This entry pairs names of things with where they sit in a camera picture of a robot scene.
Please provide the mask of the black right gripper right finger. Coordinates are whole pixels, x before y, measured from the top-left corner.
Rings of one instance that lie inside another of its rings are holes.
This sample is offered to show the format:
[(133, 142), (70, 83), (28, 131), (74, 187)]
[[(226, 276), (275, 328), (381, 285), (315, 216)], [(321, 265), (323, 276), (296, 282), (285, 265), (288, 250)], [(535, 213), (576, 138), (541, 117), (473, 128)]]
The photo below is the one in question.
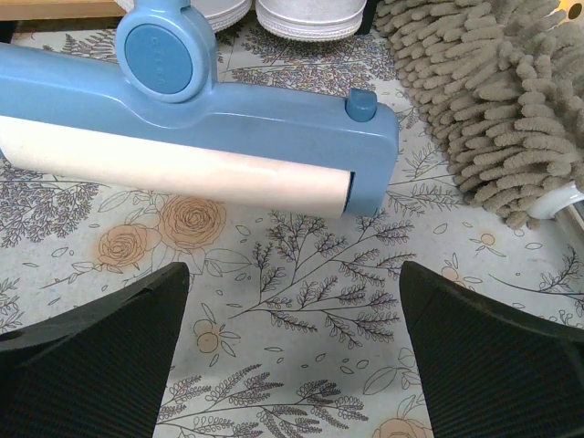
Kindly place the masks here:
[(415, 262), (403, 264), (399, 289), (435, 436), (582, 436), (582, 329)]

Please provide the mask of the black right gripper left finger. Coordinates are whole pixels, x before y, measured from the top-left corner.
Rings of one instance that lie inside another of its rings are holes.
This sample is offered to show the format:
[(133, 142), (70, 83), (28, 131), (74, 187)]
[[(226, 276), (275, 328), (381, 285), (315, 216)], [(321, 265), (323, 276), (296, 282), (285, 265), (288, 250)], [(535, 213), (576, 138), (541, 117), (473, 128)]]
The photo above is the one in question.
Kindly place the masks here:
[(4, 437), (151, 437), (179, 338), (189, 271), (173, 262), (1, 337)]

